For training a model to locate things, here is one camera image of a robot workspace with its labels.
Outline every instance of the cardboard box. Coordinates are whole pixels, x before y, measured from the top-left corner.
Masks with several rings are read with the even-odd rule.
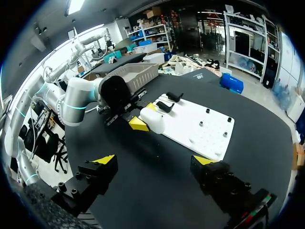
[[[152,18],[153,16],[160,16],[160,15],[162,15],[160,7],[152,7],[152,10],[146,11],[147,18]]]
[[[152,26],[154,26],[154,22],[153,21],[152,22],[147,21],[147,22],[144,23],[144,27],[145,28],[149,28],[149,27],[152,27]]]
[[[77,71],[78,71],[78,73],[82,73],[85,71],[85,69],[83,66],[81,66],[81,67],[78,67]]]
[[[161,49],[157,49],[157,50],[155,50],[155,51],[152,51],[152,52],[147,53],[146,56],[151,55],[151,54],[154,54],[154,53],[162,53],[162,51],[161,51]]]
[[[304,154],[303,146],[298,143],[294,143],[293,144],[292,170],[296,170],[299,167],[303,166],[304,161],[305,161],[305,154]]]
[[[139,24],[140,24],[140,23],[144,23],[144,21],[145,21],[145,19],[138,19],[138,20],[137,20],[137,23],[139,23]]]

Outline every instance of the storage bin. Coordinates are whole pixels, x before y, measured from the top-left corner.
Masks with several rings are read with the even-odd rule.
[[[157,44],[148,44],[145,46],[135,47],[135,53],[149,53],[157,50]]]
[[[154,54],[145,56],[143,58],[143,60],[147,61],[149,63],[163,64],[165,62],[164,53],[154,53]]]
[[[112,75],[122,77],[129,90],[134,93],[159,75],[158,65],[155,63],[128,63],[108,74],[108,76]]]
[[[139,46],[144,46],[144,45],[151,44],[151,43],[152,43],[151,40],[142,41],[142,42],[139,42]]]

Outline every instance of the clutter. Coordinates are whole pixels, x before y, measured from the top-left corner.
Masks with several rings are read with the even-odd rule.
[[[206,68],[209,71],[213,72],[217,76],[221,77],[222,73],[217,68],[217,64],[214,67],[205,66],[206,62],[204,62],[200,58],[196,58],[193,56],[185,55],[178,56],[172,55],[172,57],[162,66],[162,69],[159,70],[159,73],[171,74],[171,75],[183,75],[197,69]]]
[[[152,7],[152,10],[146,10],[144,13],[146,13],[147,18],[152,18],[153,16],[161,16],[161,8],[160,7]]]

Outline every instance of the workbench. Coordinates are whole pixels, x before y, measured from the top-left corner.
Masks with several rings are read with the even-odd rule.
[[[284,202],[292,166],[291,131],[286,123],[258,103],[214,83],[160,74],[148,83],[142,98],[154,101],[168,91],[185,100],[235,119],[224,161],[252,193],[265,188],[277,195],[269,210],[275,219]],[[229,220],[211,196],[205,196],[190,172],[195,153],[163,135],[132,130],[117,119],[87,113],[78,127],[66,127],[73,173],[81,161],[115,154],[119,170],[104,196],[90,210],[103,228],[219,229]]]

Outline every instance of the black peg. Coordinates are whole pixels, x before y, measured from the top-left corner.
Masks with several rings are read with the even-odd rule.
[[[170,100],[173,100],[174,102],[179,102],[180,99],[182,98],[183,96],[183,93],[180,95],[180,96],[176,96],[175,94],[171,93],[171,92],[168,92],[166,93],[166,96],[170,99]]]

